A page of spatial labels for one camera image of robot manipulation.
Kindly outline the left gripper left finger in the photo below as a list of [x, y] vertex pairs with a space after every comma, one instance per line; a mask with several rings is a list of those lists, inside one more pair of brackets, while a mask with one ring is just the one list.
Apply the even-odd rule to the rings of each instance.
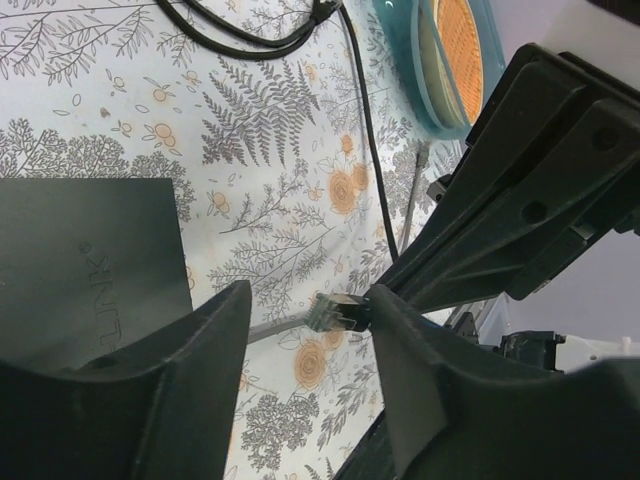
[[1, 366], [5, 479], [220, 479], [251, 316], [236, 281], [78, 370]]

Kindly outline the black network switch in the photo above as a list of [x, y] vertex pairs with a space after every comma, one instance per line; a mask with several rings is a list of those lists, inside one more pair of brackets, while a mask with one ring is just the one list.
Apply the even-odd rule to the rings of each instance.
[[168, 179], [1, 183], [1, 357], [77, 368], [192, 309]]

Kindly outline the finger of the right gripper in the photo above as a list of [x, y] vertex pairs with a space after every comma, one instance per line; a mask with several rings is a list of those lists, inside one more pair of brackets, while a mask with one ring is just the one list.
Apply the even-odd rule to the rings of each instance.
[[502, 293], [522, 300], [612, 230], [638, 229], [639, 167], [551, 175], [462, 210], [449, 190], [416, 241], [389, 270], [389, 288], [421, 313]]
[[639, 93], [573, 54], [527, 44], [517, 50], [466, 145], [436, 209], [454, 190], [468, 213], [534, 171], [583, 175], [639, 167]]

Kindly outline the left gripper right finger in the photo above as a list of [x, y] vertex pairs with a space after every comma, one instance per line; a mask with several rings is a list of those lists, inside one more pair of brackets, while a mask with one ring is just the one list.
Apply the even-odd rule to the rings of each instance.
[[368, 294], [402, 479], [635, 479], [639, 363], [529, 367], [432, 326], [387, 288]]

